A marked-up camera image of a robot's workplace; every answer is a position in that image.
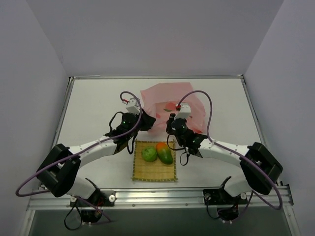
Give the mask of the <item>green fake guava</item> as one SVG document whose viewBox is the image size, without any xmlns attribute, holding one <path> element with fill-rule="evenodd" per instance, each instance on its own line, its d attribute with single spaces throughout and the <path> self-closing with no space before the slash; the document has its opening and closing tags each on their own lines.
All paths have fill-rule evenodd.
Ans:
<svg viewBox="0 0 315 236">
<path fill-rule="evenodd" d="M 141 151 L 141 157 L 146 162 L 156 161 L 158 154 L 154 146 L 147 146 Z"/>
</svg>

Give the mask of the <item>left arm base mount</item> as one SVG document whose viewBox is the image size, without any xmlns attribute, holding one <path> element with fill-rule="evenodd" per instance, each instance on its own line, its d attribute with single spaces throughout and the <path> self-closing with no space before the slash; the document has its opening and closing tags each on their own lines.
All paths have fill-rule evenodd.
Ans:
<svg viewBox="0 0 315 236">
<path fill-rule="evenodd" d="M 114 222 L 101 208 L 113 207 L 115 201 L 115 192 L 96 189 L 88 199 L 71 197 L 70 206 L 78 211 L 82 223 L 97 225 Z"/>
</svg>

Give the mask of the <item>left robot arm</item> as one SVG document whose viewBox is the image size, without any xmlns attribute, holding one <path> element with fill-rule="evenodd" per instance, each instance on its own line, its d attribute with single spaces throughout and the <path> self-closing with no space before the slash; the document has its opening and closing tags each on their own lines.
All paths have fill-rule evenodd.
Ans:
<svg viewBox="0 0 315 236">
<path fill-rule="evenodd" d="M 121 152 L 129 140 L 135 140 L 139 131 L 150 130 L 155 121 L 156 118 L 144 110 L 140 115 L 122 113 L 120 125 L 111 128 L 98 140 L 73 147 L 57 144 L 39 166 L 37 178 L 55 197 L 69 194 L 71 188 L 79 183 L 77 173 L 81 167 Z"/>
</svg>

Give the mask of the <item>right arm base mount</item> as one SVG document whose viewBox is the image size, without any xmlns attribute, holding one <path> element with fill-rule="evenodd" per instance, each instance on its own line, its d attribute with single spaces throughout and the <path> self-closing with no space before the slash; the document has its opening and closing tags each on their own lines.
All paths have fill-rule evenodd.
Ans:
<svg viewBox="0 0 315 236">
<path fill-rule="evenodd" d="M 224 189 L 204 189 L 204 205 L 208 216 L 213 220 L 232 222 L 240 216 L 239 206 L 246 205 L 248 198 L 246 194 L 231 197 Z M 210 213 L 209 207 L 216 206 L 216 216 Z"/>
</svg>

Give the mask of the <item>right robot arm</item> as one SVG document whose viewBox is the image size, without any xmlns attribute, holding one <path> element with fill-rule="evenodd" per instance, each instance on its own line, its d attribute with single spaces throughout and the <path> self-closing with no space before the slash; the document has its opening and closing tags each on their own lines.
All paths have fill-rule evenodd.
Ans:
<svg viewBox="0 0 315 236">
<path fill-rule="evenodd" d="M 187 127 L 187 120 L 177 118 L 171 113 L 166 122 L 166 132 L 174 135 L 179 146 L 188 155 L 200 158 L 212 158 L 242 170 L 238 176 L 228 176 L 220 186 L 219 198 L 229 203 L 242 193 L 255 191 L 268 195 L 283 172 L 280 162 L 261 143 L 235 145 L 220 141 L 210 141 L 204 134 L 199 134 Z"/>
</svg>

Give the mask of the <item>green orange fake mango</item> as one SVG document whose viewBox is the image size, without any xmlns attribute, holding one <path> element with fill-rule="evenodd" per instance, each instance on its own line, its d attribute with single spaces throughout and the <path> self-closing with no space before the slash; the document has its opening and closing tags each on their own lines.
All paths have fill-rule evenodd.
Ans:
<svg viewBox="0 0 315 236">
<path fill-rule="evenodd" d="M 171 165 L 173 163 L 173 157 L 171 153 L 171 149 L 168 147 L 166 143 L 159 142 L 156 144 L 156 151 L 160 161 L 163 164 Z"/>
</svg>

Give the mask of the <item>pink plastic bag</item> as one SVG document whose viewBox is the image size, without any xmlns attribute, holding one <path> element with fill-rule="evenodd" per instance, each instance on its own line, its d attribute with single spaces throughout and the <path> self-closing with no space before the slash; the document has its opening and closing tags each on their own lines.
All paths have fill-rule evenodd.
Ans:
<svg viewBox="0 0 315 236">
<path fill-rule="evenodd" d="M 156 119 L 152 129 L 148 131 L 151 135 L 158 135 L 166 131 L 166 122 L 171 113 L 177 114 L 176 106 L 184 95 L 193 91 L 191 83 L 159 83 L 148 89 L 140 91 L 143 109 L 151 117 Z M 188 128 L 197 133 L 206 129 L 205 108 L 196 95 L 189 95 L 182 103 L 189 104 L 191 114 L 187 118 Z"/>
</svg>

